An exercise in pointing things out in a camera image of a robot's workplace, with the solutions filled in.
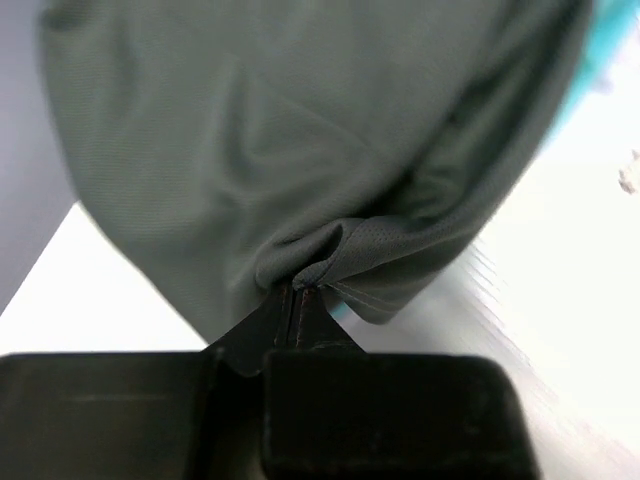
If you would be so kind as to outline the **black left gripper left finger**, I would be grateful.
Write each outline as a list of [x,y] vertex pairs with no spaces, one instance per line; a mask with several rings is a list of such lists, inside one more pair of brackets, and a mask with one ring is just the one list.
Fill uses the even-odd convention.
[[201,351],[4,356],[2,477],[263,478],[261,372],[292,307],[282,285]]

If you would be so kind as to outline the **dark grey t shirt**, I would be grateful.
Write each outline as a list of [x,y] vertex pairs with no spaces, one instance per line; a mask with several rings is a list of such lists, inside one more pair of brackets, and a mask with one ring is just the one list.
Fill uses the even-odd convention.
[[79,200],[206,340],[287,280],[388,321],[527,169],[589,1],[48,1]]

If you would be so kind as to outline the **small white scrap on table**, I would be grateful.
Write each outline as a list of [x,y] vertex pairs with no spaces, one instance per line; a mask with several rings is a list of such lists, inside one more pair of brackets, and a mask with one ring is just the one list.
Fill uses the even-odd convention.
[[640,189],[640,154],[638,150],[632,150],[631,154],[631,161],[619,170],[618,183],[624,192],[635,195]]

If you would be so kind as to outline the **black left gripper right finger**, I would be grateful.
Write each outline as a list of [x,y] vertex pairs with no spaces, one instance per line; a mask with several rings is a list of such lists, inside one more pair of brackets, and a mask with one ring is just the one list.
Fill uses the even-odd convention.
[[372,354],[298,292],[263,370],[270,479],[537,479],[518,394],[495,361]]

